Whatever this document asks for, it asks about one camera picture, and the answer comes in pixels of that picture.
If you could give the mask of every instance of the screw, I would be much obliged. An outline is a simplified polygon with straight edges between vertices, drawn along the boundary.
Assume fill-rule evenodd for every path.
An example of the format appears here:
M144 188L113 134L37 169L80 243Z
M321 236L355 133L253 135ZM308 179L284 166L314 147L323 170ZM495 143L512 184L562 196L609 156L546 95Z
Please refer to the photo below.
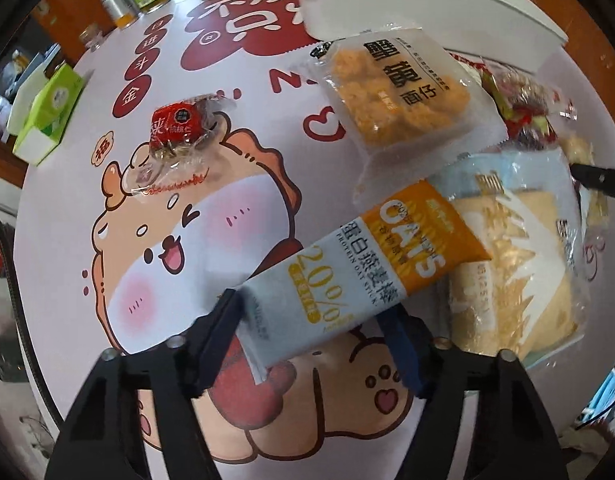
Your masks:
M449 350L452 348L452 341L444 337L435 337L434 346L439 350Z
M106 348L100 354L100 358L103 359L104 361L111 361L112 359L115 359L116 357L118 357L118 350L116 350L115 348Z
M165 344L168 348L180 348L185 344L185 336L181 334L173 335L165 342Z
M514 354L514 352L510 349L504 348L499 354L501 358L508 363L513 363L516 361L516 354Z

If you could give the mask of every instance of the metal tin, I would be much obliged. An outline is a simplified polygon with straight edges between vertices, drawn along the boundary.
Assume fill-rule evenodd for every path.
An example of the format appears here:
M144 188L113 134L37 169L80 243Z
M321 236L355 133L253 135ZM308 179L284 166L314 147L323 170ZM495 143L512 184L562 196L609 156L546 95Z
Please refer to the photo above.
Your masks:
M130 0L101 0L101 2L118 28L129 27L138 19Z

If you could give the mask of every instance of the tissue box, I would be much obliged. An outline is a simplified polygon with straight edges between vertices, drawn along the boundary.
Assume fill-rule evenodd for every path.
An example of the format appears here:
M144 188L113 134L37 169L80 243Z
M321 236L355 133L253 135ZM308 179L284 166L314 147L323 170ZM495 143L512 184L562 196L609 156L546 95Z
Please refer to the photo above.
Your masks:
M63 65L34 99L14 144L14 155L37 166L59 145L84 81Z

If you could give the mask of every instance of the snack package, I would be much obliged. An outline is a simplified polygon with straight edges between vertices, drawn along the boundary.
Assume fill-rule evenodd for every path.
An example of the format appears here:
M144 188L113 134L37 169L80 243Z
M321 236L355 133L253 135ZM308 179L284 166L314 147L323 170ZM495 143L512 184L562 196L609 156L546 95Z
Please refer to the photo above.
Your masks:
M587 302L577 197L565 155L470 156L430 178L490 251L449 275L452 340L532 360L579 328Z
M205 180L202 148L216 124L219 97L203 95L158 108L152 115L149 159L123 179L130 192L152 195Z
M364 157L359 210L507 138L479 82L422 30L361 34L325 47L313 53L315 77Z
M510 139L527 148L542 150L556 142L548 118L576 120L574 104L558 88L492 61L484 63L480 70L483 88L494 99Z
M425 181L250 278L237 335L255 381L360 325L462 262L490 255Z

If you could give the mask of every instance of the transparent plastic bag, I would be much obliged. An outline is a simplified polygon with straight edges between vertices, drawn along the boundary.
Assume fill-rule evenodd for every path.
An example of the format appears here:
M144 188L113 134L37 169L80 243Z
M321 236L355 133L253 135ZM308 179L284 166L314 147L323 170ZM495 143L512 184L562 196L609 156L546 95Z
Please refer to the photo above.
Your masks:
M208 168L202 149L212 135L220 100L208 94L157 108L152 115L150 156L138 167L128 168L127 189L153 195L203 182Z
M422 30L372 32L327 46L317 47L314 72L364 157L359 210L507 138L479 82Z
M492 61L481 69L483 88L494 99L510 139L531 150L554 144L550 121L575 121L577 111L563 92L534 76Z
M580 336L588 287L563 152L474 155L430 182L492 253L450 273L452 340L488 355L510 348L535 362Z

